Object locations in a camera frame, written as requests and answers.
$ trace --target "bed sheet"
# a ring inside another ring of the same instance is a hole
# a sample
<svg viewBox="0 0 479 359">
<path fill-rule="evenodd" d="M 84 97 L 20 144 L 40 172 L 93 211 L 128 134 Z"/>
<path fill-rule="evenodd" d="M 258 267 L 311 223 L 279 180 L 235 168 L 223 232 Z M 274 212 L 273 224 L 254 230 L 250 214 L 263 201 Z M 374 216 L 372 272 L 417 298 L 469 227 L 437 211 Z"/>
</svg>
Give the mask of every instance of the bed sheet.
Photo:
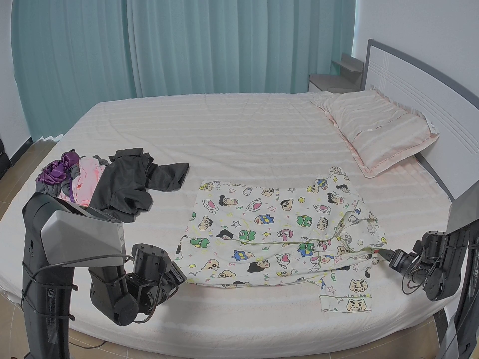
<svg viewBox="0 0 479 359">
<path fill-rule="evenodd" d="M 103 102 L 87 112 L 29 177 L 0 222 L 0 287 L 21 291 L 24 225 L 21 208 L 41 167 L 74 148 L 107 158 L 143 147 L 155 162 L 188 162 L 183 187 L 151 190 L 153 206 L 124 225 L 127 251 L 135 243 L 160 246 L 174 256 L 203 180 L 261 187 L 307 186 L 342 166 L 388 235 L 389 248 L 410 251 L 428 230 L 444 230 L 450 202 L 432 176 L 408 158 L 366 179 L 349 149 L 311 101 L 322 93 L 209 94 Z M 183 284 L 148 323 L 120 327 L 90 302 L 90 276 L 75 271 L 71 327 L 114 343 L 185 358 L 273 358 L 344 350 L 414 326 L 448 301 L 423 291 L 405 296 L 401 276 L 381 262 L 371 292 L 371 313 L 322 313 L 317 287 L 220 289 Z"/>
</svg>

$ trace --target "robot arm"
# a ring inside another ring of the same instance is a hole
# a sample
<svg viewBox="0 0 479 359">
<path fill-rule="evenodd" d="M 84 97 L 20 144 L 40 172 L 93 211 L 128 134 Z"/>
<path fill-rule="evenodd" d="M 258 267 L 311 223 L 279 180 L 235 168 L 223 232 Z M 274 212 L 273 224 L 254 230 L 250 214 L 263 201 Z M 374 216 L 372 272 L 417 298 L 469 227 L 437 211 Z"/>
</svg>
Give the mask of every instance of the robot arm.
<svg viewBox="0 0 479 359">
<path fill-rule="evenodd" d="M 35 193 L 23 208 L 22 308 L 28 359 L 68 359 L 69 314 L 75 267 L 89 267 L 93 305 L 119 326 L 154 313 L 186 277 L 168 254 L 137 244 L 125 252 L 123 224 L 93 208 Z M 124 263 L 134 260 L 126 273 Z"/>
<path fill-rule="evenodd" d="M 461 269 L 469 249 L 466 275 L 458 310 L 454 317 L 456 334 L 444 339 L 438 358 L 469 358 L 476 346 L 479 327 L 479 181 L 454 200 L 449 210 L 446 232 L 428 232 L 416 241 L 412 253 L 401 249 L 380 250 L 389 267 L 422 287 L 431 301 L 456 293 L 461 284 Z M 455 341 L 455 352 L 448 353 Z"/>
</svg>

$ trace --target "pile of clothes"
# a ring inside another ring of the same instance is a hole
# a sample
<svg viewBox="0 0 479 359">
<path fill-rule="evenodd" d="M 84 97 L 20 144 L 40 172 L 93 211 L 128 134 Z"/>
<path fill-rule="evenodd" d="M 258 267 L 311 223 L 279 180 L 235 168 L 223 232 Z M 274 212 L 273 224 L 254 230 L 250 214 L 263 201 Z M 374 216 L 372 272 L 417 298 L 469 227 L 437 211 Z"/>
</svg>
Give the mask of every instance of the pile of clothes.
<svg viewBox="0 0 479 359">
<path fill-rule="evenodd" d="M 109 163 L 99 156 L 80 157 L 75 150 L 50 162 L 36 178 L 36 191 L 81 206 L 91 206 L 122 222 L 133 222 L 153 200 L 146 188 L 181 188 L 189 165 L 153 163 L 143 148 L 117 150 Z"/>
</svg>

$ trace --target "curtain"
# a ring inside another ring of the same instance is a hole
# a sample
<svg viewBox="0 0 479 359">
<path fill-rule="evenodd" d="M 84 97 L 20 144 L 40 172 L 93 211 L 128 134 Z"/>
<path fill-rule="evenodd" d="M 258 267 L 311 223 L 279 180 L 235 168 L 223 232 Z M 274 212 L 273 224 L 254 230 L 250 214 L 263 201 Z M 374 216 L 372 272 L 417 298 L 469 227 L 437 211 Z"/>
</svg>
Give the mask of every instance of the curtain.
<svg viewBox="0 0 479 359">
<path fill-rule="evenodd" d="M 34 139 L 101 101 L 308 90 L 351 54 L 356 0 L 14 0 L 15 78 Z"/>
</svg>

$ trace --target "purple garment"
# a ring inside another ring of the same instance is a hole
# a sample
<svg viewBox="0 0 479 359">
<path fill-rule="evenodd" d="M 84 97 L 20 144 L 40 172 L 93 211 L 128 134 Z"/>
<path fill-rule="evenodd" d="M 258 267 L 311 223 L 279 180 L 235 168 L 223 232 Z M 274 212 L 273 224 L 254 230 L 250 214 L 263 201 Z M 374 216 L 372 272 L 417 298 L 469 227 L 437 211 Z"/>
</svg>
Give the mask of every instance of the purple garment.
<svg viewBox="0 0 479 359">
<path fill-rule="evenodd" d="M 80 156 L 75 153 L 75 149 L 65 152 L 59 160 L 52 161 L 45 166 L 35 181 L 44 182 L 46 185 L 56 185 L 64 180 L 70 180 L 71 184 L 70 169 L 73 165 L 78 164 L 79 160 Z M 70 191 L 70 200 L 75 202 L 72 191 Z"/>
</svg>

